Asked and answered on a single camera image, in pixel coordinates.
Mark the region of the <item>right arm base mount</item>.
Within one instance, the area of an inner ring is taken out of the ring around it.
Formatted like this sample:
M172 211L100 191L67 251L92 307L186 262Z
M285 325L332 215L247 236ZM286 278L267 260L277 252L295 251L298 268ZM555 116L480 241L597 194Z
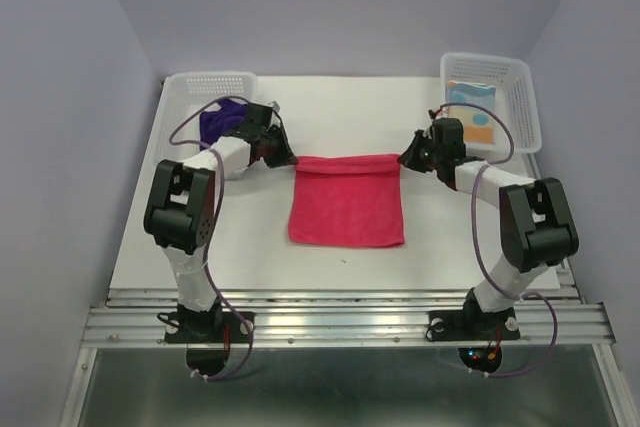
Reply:
M470 290L457 310L430 310L425 337L430 342L519 340L519 325L513 307L484 312Z

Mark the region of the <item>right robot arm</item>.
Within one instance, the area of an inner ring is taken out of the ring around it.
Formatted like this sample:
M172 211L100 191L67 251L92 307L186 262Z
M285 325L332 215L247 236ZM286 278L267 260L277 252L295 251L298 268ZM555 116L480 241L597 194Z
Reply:
M531 283L552 266L573 256L579 236L564 187L556 178L512 174L467 154L462 123L433 121L417 130L399 164L415 172L433 172L448 188L471 196L472 243L484 280L470 291L473 304L460 313L463 331L482 337L496 325L495 313L511 308L528 294ZM481 258L477 203L499 213L502 254L492 269Z

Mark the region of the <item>pink microfiber towel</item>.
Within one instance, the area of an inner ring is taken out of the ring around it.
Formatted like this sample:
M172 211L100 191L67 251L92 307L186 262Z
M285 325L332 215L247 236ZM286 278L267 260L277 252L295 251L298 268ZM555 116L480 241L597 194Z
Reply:
M301 156L288 222L295 243L389 248L405 242L396 154Z

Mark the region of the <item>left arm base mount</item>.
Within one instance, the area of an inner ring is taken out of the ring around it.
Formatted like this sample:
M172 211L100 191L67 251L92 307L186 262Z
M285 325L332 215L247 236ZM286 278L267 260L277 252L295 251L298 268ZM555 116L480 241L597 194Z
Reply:
M164 325L167 344L247 344L249 333L230 311L214 308L211 312L195 312L179 308L160 312L156 318Z

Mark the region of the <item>blue dotted striped towel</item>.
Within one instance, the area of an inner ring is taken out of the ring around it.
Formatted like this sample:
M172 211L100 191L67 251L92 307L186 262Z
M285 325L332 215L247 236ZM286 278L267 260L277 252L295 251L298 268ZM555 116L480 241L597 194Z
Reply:
M448 116L461 121L464 142L491 146L495 143L494 118L496 88L483 83L449 81L445 88Z

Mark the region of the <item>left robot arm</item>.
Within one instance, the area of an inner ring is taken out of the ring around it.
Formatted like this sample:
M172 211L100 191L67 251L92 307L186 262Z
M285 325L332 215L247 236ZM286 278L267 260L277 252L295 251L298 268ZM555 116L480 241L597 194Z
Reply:
M196 146L182 161L164 159L154 172L143 228L166 255L178 288L173 325L188 326L199 340L222 329L222 298L208 267L209 245L220 216L227 180L262 162L269 168L297 164L276 103L223 96L198 109L197 139L169 136L172 146Z

